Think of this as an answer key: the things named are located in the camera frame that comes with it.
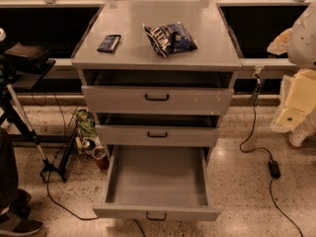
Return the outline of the grey bottom drawer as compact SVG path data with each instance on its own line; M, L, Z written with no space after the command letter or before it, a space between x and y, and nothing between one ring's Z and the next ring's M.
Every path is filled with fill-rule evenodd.
M101 218L151 221L214 221L206 153L199 147L123 146L113 148Z

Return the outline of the grey drawer cabinet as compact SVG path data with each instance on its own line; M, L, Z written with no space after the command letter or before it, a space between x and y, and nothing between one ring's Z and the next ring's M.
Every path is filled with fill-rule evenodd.
M181 22L196 50L158 54L143 26ZM108 35L121 35L113 53L98 52ZM118 1L107 5L72 59L87 86L232 89L238 55L217 5L202 1ZM217 128L224 115L92 113L96 125Z

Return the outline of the grey top drawer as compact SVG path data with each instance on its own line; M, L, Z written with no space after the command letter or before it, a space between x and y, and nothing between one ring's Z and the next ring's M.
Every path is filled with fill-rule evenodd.
M82 87L92 113L225 115L233 95L232 89L167 87Z

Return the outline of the green snack bag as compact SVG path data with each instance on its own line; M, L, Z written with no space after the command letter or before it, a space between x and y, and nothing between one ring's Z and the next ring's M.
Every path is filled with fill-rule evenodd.
M97 138L97 131L95 129L95 122L92 114L86 110L79 110L76 113L76 118L78 121L79 134L81 138L95 141Z

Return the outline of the blue chip bag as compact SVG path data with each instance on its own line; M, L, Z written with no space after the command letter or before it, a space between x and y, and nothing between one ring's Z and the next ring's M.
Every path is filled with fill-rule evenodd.
M151 28L143 26L151 46L160 55L196 50L198 47L181 22Z

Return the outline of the drink can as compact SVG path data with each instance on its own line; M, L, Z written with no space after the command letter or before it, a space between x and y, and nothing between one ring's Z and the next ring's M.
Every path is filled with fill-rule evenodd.
M93 149L93 141L90 139L85 139L82 141L82 149L85 151L91 151Z

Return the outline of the small dark blue snack packet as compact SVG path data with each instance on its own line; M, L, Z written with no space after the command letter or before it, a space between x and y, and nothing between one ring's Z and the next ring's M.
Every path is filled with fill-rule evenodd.
M97 48L98 52L113 53L121 39L121 35L108 35L105 36L99 47Z

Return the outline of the person in beige clothes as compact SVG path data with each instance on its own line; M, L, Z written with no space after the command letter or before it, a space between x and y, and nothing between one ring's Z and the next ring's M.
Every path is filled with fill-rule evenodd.
M292 125L288 144L295 149L316 134L316 1L309 4L291 28L281 32L268 46L268 53L287 54L299 71L290 79L283 115L303 111L304 118Z

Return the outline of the dark box on stand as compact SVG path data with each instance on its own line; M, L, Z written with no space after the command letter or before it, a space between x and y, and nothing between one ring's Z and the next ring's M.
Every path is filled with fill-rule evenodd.
M16 43L4 53L15 61L28 61L32 63L43 63L49 58L50 52L47 48L38 45L23 45Z

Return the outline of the dark sneaker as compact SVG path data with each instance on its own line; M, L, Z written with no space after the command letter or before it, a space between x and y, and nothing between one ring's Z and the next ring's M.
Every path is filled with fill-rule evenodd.
M42 227L40 221L22 218L11 211L0 215L0 235L26 237L39 232Z

